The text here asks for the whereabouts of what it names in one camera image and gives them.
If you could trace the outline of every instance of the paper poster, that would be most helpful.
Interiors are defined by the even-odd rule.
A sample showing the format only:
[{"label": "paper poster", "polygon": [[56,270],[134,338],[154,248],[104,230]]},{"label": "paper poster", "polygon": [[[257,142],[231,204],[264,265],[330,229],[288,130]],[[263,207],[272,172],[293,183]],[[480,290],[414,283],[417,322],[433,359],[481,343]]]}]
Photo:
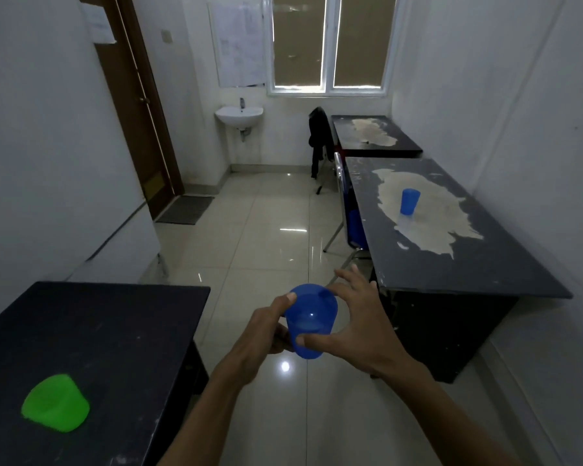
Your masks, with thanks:
[{"label": "paper poster", "polygon": [[93,42],[95,44],[116,44],[117,40],[112,34],[112,28],[110,28],[110,22],[104,7],[82,3],[82,9],[85,12],[86,23],[89,26]]},{"label": "paper poster", "polygon": [[264,31],[260,5],[210,4],[221,87],[265,83]]}]

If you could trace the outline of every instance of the hand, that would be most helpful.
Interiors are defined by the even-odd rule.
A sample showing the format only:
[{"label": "hand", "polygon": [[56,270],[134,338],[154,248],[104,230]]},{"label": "hand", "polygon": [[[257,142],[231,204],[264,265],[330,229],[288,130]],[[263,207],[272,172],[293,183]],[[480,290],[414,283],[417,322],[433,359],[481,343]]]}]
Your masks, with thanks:
[{"label": "hand", "polygon": [[382,308],[375,282],[369,283],[356,265],[352,271],[334,270],[350,283],[335,283],[328,289],[347,302],[350,323],[332,335],[303,334],[296,343],[311,350],[343,358],[352,366],[395,383],[426,378],[429,371],[404,349]]},{"label": "hand", "polygon": [[293,352],[290,334],[279,319],[295,302],[296,294],[287,293],[276,297],[270,307],[255,310],[231,352],[218,364],[212,376],[232,375],[243,386],[255,379],[266,355],[283,350]]}]

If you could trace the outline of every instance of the window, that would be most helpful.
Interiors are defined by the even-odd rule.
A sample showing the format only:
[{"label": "window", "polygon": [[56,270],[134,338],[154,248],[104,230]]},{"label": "window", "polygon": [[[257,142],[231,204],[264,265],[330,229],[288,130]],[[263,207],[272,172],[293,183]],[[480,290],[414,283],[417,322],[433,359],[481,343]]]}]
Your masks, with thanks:
[{"label": "window", "polygon": [[399,0],[264,0],[268,93],[384,95]]}]

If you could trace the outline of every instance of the chair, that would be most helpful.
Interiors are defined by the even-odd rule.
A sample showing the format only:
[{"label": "chair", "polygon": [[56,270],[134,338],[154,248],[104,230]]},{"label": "chair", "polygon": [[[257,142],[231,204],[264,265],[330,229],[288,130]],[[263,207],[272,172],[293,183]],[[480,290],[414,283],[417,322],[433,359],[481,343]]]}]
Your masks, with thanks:
[{"label": "chair", "polygon": [[[354,258],[361,258],[363,260],[370,260],[371,257],[357,257],[357,255],[362,251],[369,251],[369,246],[367,244],[367,239],[365,238],[365,231],[363,231],[363,224],[360,219],[360,213],[358,209],[350,209],[350,195],[349,195],[349,187],[348,181],[346,179],[346,172],[343,167],[343,161],[341,159],[341,154],[339,152],[335,152],[334,154],[334,163],[335,163],[335,171],[337,174],[337,187],[339,188],[339,198],[341,200],[341,216],[342,221],[341,224],[337,227],[337,230],[328,241],[326,246],[324,247],[323,252],[328,250],[328,247],[331,246],[334,239],[337,235],[341,232],[341,229],[345,229],[346,231],[346,241],[348,245],[352,249],[352,253],[350,253],[349,257],[343,262],[341,269],[344,270],[348,267],[350,262]],[[333,284],[337,276],[330,281],[329,284]]]}]

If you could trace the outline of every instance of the doormat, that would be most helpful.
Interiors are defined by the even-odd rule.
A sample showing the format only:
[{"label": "doormat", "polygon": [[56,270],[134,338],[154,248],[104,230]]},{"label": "doormat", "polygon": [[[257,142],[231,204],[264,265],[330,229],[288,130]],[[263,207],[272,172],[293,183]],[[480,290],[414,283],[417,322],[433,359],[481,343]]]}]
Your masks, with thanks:
[{"label": "doormat", "polygon": [[179,196],[157,222],[194,226],[213,199],[210,196]]}]

